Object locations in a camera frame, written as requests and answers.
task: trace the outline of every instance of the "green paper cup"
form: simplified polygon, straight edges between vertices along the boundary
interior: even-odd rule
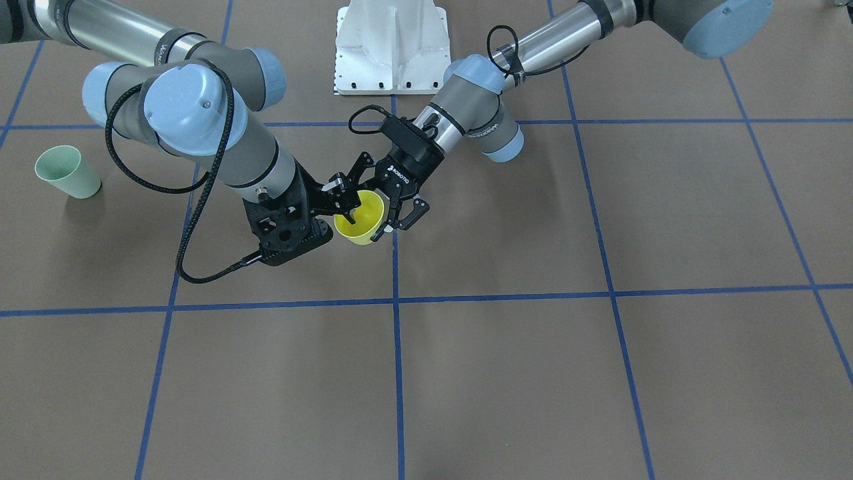
[[[89,198],[101,189],[98,173],[71,145],[42,153],[36,160],[36,175],[74,198]]]

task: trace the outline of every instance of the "plastic cup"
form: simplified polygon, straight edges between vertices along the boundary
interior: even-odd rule
[[[74,198],[89,198],[101,189],[101,178],[80,150],[60,145],[36,160],[36,175]]]
[[[352,213],[356,224],[351,224],[343,215],[335,215],[334,229],[356,245],[370,245],[370,238],[385,219],[385,202],[372,190],[359,190],[358,199],[362,206]]]

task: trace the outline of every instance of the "yellow cup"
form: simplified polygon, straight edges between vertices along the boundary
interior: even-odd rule
[[[352,213],[356,224],[351,224],[344,215],[335,215],[334,229],[356,245],[370,245],[370,238],[385,218],[385,202],[372,190],[359,190],[358,199],[362,206]]]

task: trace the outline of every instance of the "blue tape line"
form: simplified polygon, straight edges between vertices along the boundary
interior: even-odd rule
[[[45,308],[40,310],[0,310],[2,317],[48,317],[51,315],[104,315],[110,313],[165,313],[168,307]]]
[[[354,121],[353,126],[380,126],[379,121]],[[347,126],[345,121],[268,121],[266,126],[284,127],[284,126]]]
[[[649,125],[681,123],[743,123],[742,119],[598,119],[578,120],[580,125]]]
[[[157,392],[160,389],[160,375],[163,373],[165,347],[169,342],[171,329],[171,310],[166,312],[163,322],[163,334],[160,336],[160,350],[157,352],[157,365],[154,367],[154,380],[151,382],[151,395],[148,397],[148,410],[145,413],[145,427],[142,429],[142,441],[139,445],[139,458],[136,460],[134,480],[142,480],[142,470],[145,468],[145,455],[148,453],[148,439],[151,437],[151,424],[154,421],[154,408],[157,405]]]
[[[853,290],[853,284],[823,284],[814,288],[825,291]],[[671,289],[671,290],[615,290],[616,297],[644,296],[695,296],[695,295],[733,295],[748,293],[772,293],[786,291],[810,291],[810,285],[770,285],[752,287],[721,287],[707,289]],[[412,296],[400,297],[397,302],[401,305],[420,303],[472,303],[479,301],[541,301],[541,300],[577,300],[583,298],[608,298],[610,292],[569,292],[543,294],[506,294],[506,295],[472,295],[472,296]],[[269,301],[259,303],[214,303],[147,307],[98,307],[98,308],[57,308],[41,310],[0,310],[2,317],[45,317],[51,315],[97,315],[119,313],[165,313],[173,312],[213,312],[226,310],[259,310],[275,308],[319,308],[319,307],[357,307],[364,305],[393,305],[393,298],[365,298],[351,300],[316,300],[316,301]]]
[[[810,291],[809,285],[778,285],[766,287],[732,287],[710,289],[673,289],[673,290],[623,290],[617,291],[618,297],[631,296],[690,296],[690,295],[728,295],[739,293],[770,293],[784,291]]]
[[[24,92],[26,91],[26,86],[29,85],[30,78],[32,78],[32,71],[36,69],[36,63],[38,62],[38,58],[40,55],[42,55],[42,48],[44,48],[44,40],[38,42],[36,51],[32,54],[30,66],[26,69],[26,74],[24,75],[23,81],[20,82],[18,96],[15,97],[15,103],[12,105],[12,111],[9,112],[9,117],[6,119],[6,128],[3,130],[3,133],[0,133],[0,149],[3,147],[3,144],[6,143],[6,137],[9,135],[9,127],[12,126],[12,122],[15,121],[15,115],[18,113],[20,102],[24,99]]]
[[[853,123],[853,119],[749,119],[750,123]]]
[[[359,305],[391,305],[392,298],[354,300],[267,301],[260,303],[215,303],[206,305],[176,305],[176,312],[215,312],[219,310],[263,310],[271,308],[355,307]]]
[[[731,72],[729,72],[728,70],[728,65],[726,65],[726,61],[722,58],[720,59],[720,65],[722,65],[722,70],[726,73],[726,79],[728,79],[728,84],[732,89],[732,93],[734,93],[734,99],[738,103],[740,114],[743,115],[744,121],[746,123],[746,128],[749,131],[750,137],[752,138],[752,144],[755,146],[756,153],[758,153],[758,159],[761,161],[761,167],[764,170],[764,175],[767,177],[767,181],[770,184],[770,189],[773,191],[773,197],[776,199],[776,205],[779,207],[779,211],[782,214],[782,219],[785,220],[785,226],[788,229],[788,233],[791,235],[791,240],[794,243],[794,248],[797,249],[797,255],[799,256],[800,262],[803,264],[803,270],[805,271],[806,278],[809,279],[809,286],[815,293],[815,300],[817,301],[818,308],[821,310],[821,315],[823,315],[823,321],[827,324],[829,336],[832,338],[833,343],[835,344],[835,349],[838,351],[838,357],[841,359],[841,364],[844,366],[844,370],[847,373],[847,379],[850,381],[850,385],[853,386],[853,369],[850,368],[850,361],[847,360],[847,354],[844,352],[844,347],[841,345],[841,341],[838,339],[838,333],[835,331],[835,325],[833,325],[832,319],[829,318],[829,312],[823,304],[823,298],[821,298],[821,290],[817,287],[815,277],[814,275],[812,275],[811,269],[809,268],[809,262],[805,258],[805,253],[803,252],[803,248],[800,245],[799,239],[797,238],[797,233],[794,231],[791,218],[788,216],[788,212],[785,209],[785,204],[782,202],[782,196],[779,193],[779,190],[776,188],[776,182],[773,180],[773,175],[770,172],[770,167],[767,163],[767,159],[764,157],[764,152],[761,148],[761,144],[758,142],[758,137],[755,134],[755,129],[752,128],[752,123],[750,121],[749,115],[746,114],[746,108],[744,107],[743,101],[740,98],[740,93],[738,93],[738,89],[734,85],[734,78],[732,77]]]
[[[9,130],[103,130],[100,125],[12,125]]]
[[[825,284],[816,287],[818,290],[853,290],[853,284]]]
[[[234,11],[234,0],[228,0],[228,8],[225,10],[225,26],[222,29],[222,40],[220,44],[228,43],[228,30],[231,28],[231,12]]]
[[[517,120],[520,125],[572,125],[570,119]],[[853,119],[750,119],[751,123],[853,123]],[[578,120],[580,125],[646,125],[646,124],[708,124],[708,123],[745,123],[742,119],[592,119]],[[378,121],[355,121],[354,126],[380,126]],[[268,121],[264,125],[276,128],[322,126],[342,127],[345,121]],[[1,130],[101,130],[98,125],[9,125],[0,126]]]
[[[193,182],[199,178],[199,166],[195,166],[193,171]],[[194,192],[189,193],[187,200],[187,209],[183,214],[183,229],[189,225],[189,218],[192,214]],[[171,318],[175,312],[175,300],[177,299],[177,287],[180,284],[180,275],[175,270],[172,280],[171,289],[169,290],[169,307],[166,309],[165,320],[163,322],[163,334],[160,337],[160,350],[157,352],[157,364],[154,367],[154,380],[151,382],[151,395],[148,398],[148,410],[145,413],[145,426],[142,428],[142,441],[139,444],[139,457],[136,460],[136,475],[134,480],[142,480],[142,471],[145,468],[145,456],[148,454],[148,439],[151,437],[151,424],[154,422],[154,409],[157,406],[157,392],[160,391],[160,377],[163,373],[163,361],[165,359],[166,345],[169,343],[169,331],[171,330]]]
[[[471,295],[471,296],[415,296],[400,299],[401,304],[410,303],[470,303],[478,301],[537,301],[537,300],[571,300],[580,298],[607,298],[609,292],[578,292],[578,293],[536,293],[510,295]]]
[[[554,17],[554,5],[551,0],[548,0],[548,11],[551,17]],[[631,359],[628,353],[628,343],[625,340],[624,329],[622,327],[622,315],[619,312],[619,305],[613,288],[613,277],[610,271],[610,262],[607,260],[607,250],[604,244],[604,235],[601,232],[601,222],[598,216],[598,208],[595,205],[595,193],[592,188],[592,181],[589,177],[589,169],[586,162],[586,154],[583,150],[583,140],[581,139],[580,124],[577,122],[577,112],[575,103],[572,99],[572,86],[569,83],[569,75],[566,67],[560,69],[563,73],[563,86],[566,88],[566,100],[569,102],[569,112],[572,115],[572,129],[575,133],[575,141],[577,142],[577,153],[580,157],[581,168],[583,169],[583,182],[586,184],[587,194],[589,197],[589,209],[592,213],[593,223],[595,224],[595,235],[598,237],[598,248],[601,254],[601,264],[604,266],[604,276],[607,281],[607,294],[610,297],[610,305],[613,310],[613,318],[616,321],[616,332],[619,337],[619,347],[622,349],[622,361],[624,363],[625,375],[628,378],[628,388],[631,393],[631,402],[634,405],[634,415],[636,417],[637,430],[640,434],[640,442],[642,445],[643,457],[646,460],[646,470],[649,480],[655,480],[654,466],[652,463],[652,454],[648,446],[646,436],[646,425],[642,417],[642,409],[640,407],[640,398],[637,394],[636,384],[634,381],[634,369],[631,366]]]
[[[403,412],[403,339],[400,335],[400,268],[399,240],[393,233],[392,283],[394,295],[394,372],[397,384],[397,478],[406,478],[406,445]]]

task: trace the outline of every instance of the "blue joint cap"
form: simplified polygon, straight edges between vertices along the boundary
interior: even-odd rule
[[[684,37],[684,48],[702,58],[719,58],[755,37],[770,18],[773,0],[728,0],[699,20]]]
[[[83,107],[100,126],[107,125],[107,86],[113,74],[129,63],[108,61],[95,67],[83,82]]]
[[[519,130],[515,133],[515,136],[512,140],[509,141],[506,145],[504,145],[501,149],[495,152],[486,153],[483,152],[487,157],[489,157],[492,161],[496,161],[497,163],[506,163],[521,153],[521,149],[525,146],[525,134],[521,131],[521,127],[519,126]]]
[[[477,86],[485,88],[495,95],[501,95],[503,91],[503,73],[501,73],[497,65],[482,55],[474,54],[465,60],[454,61],[444,72],[445,83],[450,78],[450,75],[465,79]]]
[[[210,69],[189,64],[160,75],[148,89],[143,111],[151,128],[173,149],[193,156],[216,154],[228,98],[222,80]],[[248,111],[234,91],[234,123],[230,149],[246,132]]]
[[[264,74],[264,106],[261,110],[271,107],[284,98],[287,91],[287,75],[284,67],[275,55],[266,49],[246,49],[251,51],[261,66]]]

